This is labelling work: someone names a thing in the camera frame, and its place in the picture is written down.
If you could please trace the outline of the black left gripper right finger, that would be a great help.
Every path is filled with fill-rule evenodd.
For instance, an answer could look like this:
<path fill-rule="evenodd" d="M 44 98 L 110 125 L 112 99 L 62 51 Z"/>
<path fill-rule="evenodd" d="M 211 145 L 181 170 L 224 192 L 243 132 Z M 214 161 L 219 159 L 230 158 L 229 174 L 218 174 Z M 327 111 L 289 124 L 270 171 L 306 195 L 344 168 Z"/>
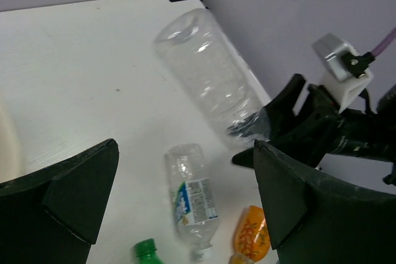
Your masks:
<path fill-rule="evenodd" d="M 395 195 L 332 177 L 262 141 L 254 170 L 280 263 L 395 262 Z"/>

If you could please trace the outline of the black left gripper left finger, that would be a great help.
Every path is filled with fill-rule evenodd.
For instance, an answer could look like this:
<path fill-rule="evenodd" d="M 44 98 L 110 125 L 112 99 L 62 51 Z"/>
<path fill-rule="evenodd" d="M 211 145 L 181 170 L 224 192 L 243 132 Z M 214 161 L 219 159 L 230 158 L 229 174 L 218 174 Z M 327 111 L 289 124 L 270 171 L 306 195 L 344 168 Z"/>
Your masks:
<path fill-rule="evenodd" d="M 1 183 L 1 263 L 85 263 L 118 161 L 118 144 L 108 139 Z"/>

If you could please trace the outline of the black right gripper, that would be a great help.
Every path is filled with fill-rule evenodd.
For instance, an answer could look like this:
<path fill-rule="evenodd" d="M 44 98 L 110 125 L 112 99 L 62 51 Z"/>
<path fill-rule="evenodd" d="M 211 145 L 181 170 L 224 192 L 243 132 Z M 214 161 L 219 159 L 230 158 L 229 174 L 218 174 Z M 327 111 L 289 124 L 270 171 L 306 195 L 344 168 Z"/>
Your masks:
<path fill-rule="evenodd" d="M 284 89 L 267 105 L 227 128 L 227 134 L 240 139 L 271 140 L 290 129 L 295 120 L 293 108 L 305 78 L 294 74 Z M 298 114 L 298 125 L 291 132 L 290 156 L 306 165 L 317 165 L 326 154 L 395 162 L 395 89 L 369 107 L 367 90 L 360 97 L 365 111 L 339 105 L 323 86 L 310 84 L 309 95 Z M 254 147 L 235 154 L 231 162 L 254 168 Z"/>

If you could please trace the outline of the green plastic soda bottle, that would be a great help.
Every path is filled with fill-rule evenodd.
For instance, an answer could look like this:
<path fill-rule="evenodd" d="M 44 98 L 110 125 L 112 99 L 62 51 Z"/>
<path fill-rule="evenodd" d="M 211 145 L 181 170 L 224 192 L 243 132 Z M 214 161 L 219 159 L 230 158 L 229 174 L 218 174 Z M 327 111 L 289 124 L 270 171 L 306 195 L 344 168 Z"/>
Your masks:
<path fill-rule="evenodd" d="M 157 248 L 153 238 L 136 243 L 134 254 L 138 264 L 163 264 L 163 261 L 157 255 Z"/>

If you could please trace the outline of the clear bottle pale cap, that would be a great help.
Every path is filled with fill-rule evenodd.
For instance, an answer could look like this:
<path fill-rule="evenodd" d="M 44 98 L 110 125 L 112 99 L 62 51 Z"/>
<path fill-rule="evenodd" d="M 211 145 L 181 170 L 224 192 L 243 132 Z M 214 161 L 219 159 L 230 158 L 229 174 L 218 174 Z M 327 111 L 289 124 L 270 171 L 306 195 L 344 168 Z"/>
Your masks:
<path fill-rule="evenodd" d="M 159 58 L 229 147 L 268 141 L 270 121 L 207 9 L 174 19 L 154 39 Z"/>

